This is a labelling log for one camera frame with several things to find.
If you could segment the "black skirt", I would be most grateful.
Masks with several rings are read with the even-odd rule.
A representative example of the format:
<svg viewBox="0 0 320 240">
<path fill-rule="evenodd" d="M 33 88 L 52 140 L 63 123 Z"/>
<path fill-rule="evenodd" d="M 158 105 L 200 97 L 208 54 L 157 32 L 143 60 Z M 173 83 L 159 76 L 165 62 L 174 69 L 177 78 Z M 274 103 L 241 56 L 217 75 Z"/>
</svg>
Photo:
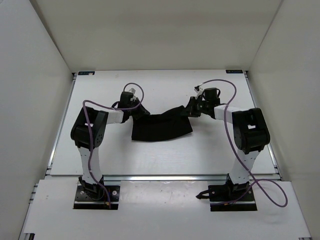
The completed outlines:
<svg viewBox="0 0 320 240">
<path fill-rule="evenodd" d="M 183 137 L 193 132 L 190 120 L 178 106 L 161 114 L 133 118 L 131 139 L 140 142 L 161 142 Z"/>
</svg>

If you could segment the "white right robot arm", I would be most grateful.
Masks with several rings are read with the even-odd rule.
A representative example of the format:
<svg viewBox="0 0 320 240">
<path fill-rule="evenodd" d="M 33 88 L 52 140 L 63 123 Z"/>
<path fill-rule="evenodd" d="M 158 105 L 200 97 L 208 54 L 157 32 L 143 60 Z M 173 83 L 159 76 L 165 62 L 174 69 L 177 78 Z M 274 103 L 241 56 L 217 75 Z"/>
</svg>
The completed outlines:
<svg viewBox="0 0 320 240">
<path fill-rule="evenodd" d="M 249 182 L 257 156 L 270 143 L 264 115 L 260 108 L 242 109 L 221 103 L 221 91 L 218 88 L 202 89 L 196 86 L 194 90 L 196 96 L 190 98 L 184 112 L 186 116 L 197 118 L 205 114 L 232 125 L 231 143 L 237 147 L 237 156 L 228 174 L 230 184 L 224 187 L 224 195 L 229 200 L 236 200 L 243 192 L 240 185 Z"/>
</svg>

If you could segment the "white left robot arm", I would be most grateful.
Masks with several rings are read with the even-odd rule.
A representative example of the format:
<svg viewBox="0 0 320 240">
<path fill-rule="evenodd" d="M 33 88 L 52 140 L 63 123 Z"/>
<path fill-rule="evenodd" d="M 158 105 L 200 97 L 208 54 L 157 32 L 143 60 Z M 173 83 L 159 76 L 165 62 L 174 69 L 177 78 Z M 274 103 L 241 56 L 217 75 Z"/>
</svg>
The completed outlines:
<svg viewBox="0 0 320 240">
<path fill-rule="evenodd" d="M 71 128 L 70 137 L 80 156 L 83 174 L 81 185 L 93 199 L 104 195 L 103 175 L 100 168 L 99 147 L 102 144 L 107 125 L 122 124 L 136 114 L 147 114 L 141 100 L 135 96 L 135 89 L 123 91 L 115 106 L 106 107 L 90 100 L 82 102 L 82 108 Z"/>
</svg>

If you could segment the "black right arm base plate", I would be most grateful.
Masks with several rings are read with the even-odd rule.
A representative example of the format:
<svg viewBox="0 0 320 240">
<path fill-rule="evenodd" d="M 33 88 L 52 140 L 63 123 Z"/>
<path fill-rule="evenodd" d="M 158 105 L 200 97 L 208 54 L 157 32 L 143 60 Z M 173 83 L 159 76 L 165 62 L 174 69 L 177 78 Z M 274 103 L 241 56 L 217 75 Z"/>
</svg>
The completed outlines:
<svg viewBox="0 0 320 240">
<path fill-rule="evenodd" d="M 211 212 L 254 212 L 257 204 L 249 183 L 240 186 L 227 180 L 225 184 L 211 184 L 195 197 L 199 200 L 209 199 Z"/>
</svg>

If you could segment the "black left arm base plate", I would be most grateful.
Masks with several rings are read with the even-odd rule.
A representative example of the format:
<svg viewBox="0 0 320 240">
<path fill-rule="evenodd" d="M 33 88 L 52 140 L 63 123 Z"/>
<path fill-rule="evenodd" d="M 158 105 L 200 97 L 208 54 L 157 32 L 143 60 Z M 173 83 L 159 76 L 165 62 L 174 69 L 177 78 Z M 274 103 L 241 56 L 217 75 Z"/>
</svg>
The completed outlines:
<svg viewBox="0 0 320 240">
<path fill-rule="evenodd" d="M 75 210 L 118 210 L 120 185 L 105 185 L 105 190 L 98 184 L 86 183 L 80 176 L 75 192 L 73 209 Z"/>
</svg>

